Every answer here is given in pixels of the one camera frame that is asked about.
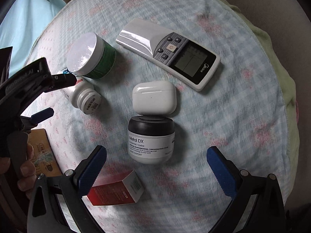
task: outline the metal bolt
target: metal bolt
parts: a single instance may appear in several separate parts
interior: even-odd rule
[[[65,172],[65,175],[66,176],[70,176],[70,175],[72,175],[73,174],[73,170],[71,170],[71,169],[69,169],[69,170],[67,170],[66,172]]]
[[[276,179],[276,176],[275,176],[273,173],[270,173],[270,174],[269,174],[269,178],[270,178],[271,180],[275,180],[275,179]]]
[[[246,171],[246,170],[241,170],[240,173],[241,173],[242,176],[247,176],[248,175],[248,171]]]
[[[43,177],[44,177],[44,174],[43,174],[43,173],[40,173],[40,174],[37,176],[38,180],[41,180]]]

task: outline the finger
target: finger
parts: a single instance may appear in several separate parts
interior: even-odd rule
[[[32,190],[33,190],[33,188],[26,191],[26,197],[27,197],[29,200],[31,199]]]
[[[22,178],[17,182],[17,186],[20,191],[27,191],[34,187],[36,181],[36,176],[32,175],[27,178]]]
[[[30,160],[26,160],[21,165],[21,173],[24,177],[34,175],[36,173],[35,165]]]
[[[34,148],[30,143],[27,144],[27,159],[32,160],[34,157]]]
[[[9,170],[10,158],[0,158],[0,174],[5,173]]]

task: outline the black lid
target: black lid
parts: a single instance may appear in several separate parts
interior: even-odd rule
[[[167,117],[136,116],[128,123],[128,130],[144,136],[167,136],[175,132],[174,122]]]

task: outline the red and white box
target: red and white box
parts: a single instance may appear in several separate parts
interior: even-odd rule
[[[145,188],[135,171],[96,179],[87,197],[93,206],[138,202]]]

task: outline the green cloth edge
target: green cloth edge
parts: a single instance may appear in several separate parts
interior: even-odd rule
[[[240,11],[240,9],[234,5],[230,5],[226,0],[220,0],[231,8],[251,29],[255,34],[258,41],[262,45],[264,51],[266,52],[272,67],[276,73],[276,77],[279,81],[284,102],[286,105],[287,112],[287,127],[288,127],[288,146],[287,146],[287,156],[290,161],[290,192],[293,190],[294,181],[297,172],[298,164],[298,151],[299,151],[299,133],[296,119],[296,85],[294,80],[290,77],[286,69],[281,65],[279,59],[277,58],[273,47],[271,38],[262,29],[254,26]]]

